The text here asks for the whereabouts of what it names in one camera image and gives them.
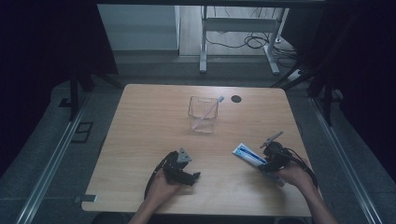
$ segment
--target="gray floor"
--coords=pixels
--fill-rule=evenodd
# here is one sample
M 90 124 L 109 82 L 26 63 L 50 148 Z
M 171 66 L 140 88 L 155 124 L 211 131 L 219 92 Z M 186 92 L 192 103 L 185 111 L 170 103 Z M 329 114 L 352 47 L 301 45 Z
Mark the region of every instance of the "gray floor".
M 117 81 L 128 83 L 269 87 L 279 77 L 271 74 L 264 57 L 208 58 L 207 73 L 199 74 L 196 56 L 152 55 L 116 52 L 120 75 Z M 280 67 L 285 73 L 289 68 Z M 122 90 L 93 76 L 96 87 L 81 122 L 93 122 L 85 144 L 70 144 L 53 177 L 33 223 L 91 223 L 97 215 L 84 212 L 78 197 L 85 193 L 100 146 L 117 108 Z M 316 109 L 306 96 L 309 82 L 287 91 L 290 106 L 304 145 L 316 172 L 327 205 L 340 223 L 370 223 L 363 213 L 331 141 L 317 118 Z M 0 179 L 0 223 L 14 223 L 27 202 L 54 149 L 66 130 L 69 108 L 59 107 L 69 97 L 68 84 L 54 88 L 51 103 L 18 158 Z M 396 185 L 364 142 L 345 120 L 337 104 L 332 107 L 333 129 L 362 185 L 378 211 L 382 223 L 396 223 Z

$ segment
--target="person's left hand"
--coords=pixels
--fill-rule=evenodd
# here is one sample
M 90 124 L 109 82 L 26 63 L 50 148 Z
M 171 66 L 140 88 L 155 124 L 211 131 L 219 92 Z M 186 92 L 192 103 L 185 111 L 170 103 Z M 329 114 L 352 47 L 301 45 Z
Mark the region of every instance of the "person's left hand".
M 181 184 L 168 181 L 163 169 L 160 169 L 151 183 L 146 201 L 158 207 L 170 199 L 180 187 Z

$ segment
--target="hand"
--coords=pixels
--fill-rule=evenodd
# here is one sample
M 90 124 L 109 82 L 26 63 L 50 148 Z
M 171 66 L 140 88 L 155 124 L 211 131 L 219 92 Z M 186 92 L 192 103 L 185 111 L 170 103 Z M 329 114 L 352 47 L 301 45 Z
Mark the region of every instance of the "hand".
M 305 158 L 302 159 L 305 164 L 309 166 L 308 160 Z M 294 161 L 290 161 L 283 169 L 276 171 L 275 175 L 282 177 L 289 184 L 295 186 L 299 190 L 314 186 L 311 176 L 309 176 L 309 174 Z
M 170 199 L 180 187 L 181 184 L 168 181 L 163 169 L 160 169 L 151 183 L 146 201 L 158 207 Z

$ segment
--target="wall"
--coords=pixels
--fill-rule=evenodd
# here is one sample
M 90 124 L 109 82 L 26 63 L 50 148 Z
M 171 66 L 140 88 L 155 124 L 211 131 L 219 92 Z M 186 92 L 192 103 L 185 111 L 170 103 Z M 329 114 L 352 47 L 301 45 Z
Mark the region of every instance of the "wall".
M 113 50 L 178 49 L 179 6 L 98 5 Z

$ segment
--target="person's right hand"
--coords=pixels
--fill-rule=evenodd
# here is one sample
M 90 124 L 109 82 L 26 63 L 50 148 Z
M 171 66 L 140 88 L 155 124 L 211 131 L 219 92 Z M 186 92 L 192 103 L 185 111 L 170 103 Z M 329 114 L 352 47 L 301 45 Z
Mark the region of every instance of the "person's right hand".
M 302 159 L 309 166 L 308 160 Z M 295 161 L 290 161 L 283 169 L 276 171 L 275 175 L 282 177 L 289 184 L 297 187 L 297 189 L 314 186 L 311 176 Z

